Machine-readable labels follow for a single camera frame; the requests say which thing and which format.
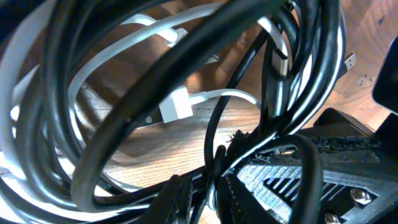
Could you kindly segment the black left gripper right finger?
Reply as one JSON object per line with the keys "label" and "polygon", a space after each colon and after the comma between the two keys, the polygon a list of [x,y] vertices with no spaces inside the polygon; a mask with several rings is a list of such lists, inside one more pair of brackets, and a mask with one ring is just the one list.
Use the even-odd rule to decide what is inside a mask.
{"label": "black left gripper right finger", "polygon": [[216,194],[221,223],[278,223],[234,174],[220,179]]}

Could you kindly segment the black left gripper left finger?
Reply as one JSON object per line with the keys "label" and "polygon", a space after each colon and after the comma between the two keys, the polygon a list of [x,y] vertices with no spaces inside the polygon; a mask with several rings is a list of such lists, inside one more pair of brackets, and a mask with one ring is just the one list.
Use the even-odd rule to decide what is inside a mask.
{"label": "black left gripper left finger", "polygon": [[192,205],[191,178],[173,175],[138,223],[188,223]]}

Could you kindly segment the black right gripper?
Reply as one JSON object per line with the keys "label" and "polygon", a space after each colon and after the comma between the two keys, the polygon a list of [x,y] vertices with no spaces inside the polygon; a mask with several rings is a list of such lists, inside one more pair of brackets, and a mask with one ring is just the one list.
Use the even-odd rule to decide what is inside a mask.
{"label": "black right gripper", "polygon": [[[373,100],[389,110],[376,131],[354,117],[328,108],[314,127],[303,130],[323,162],[320,223],[397,222],[397,42],[387,51]],[[301,164],[293,148],[258,154],[238,178],[281,223],[288,221],[301,184]]]}

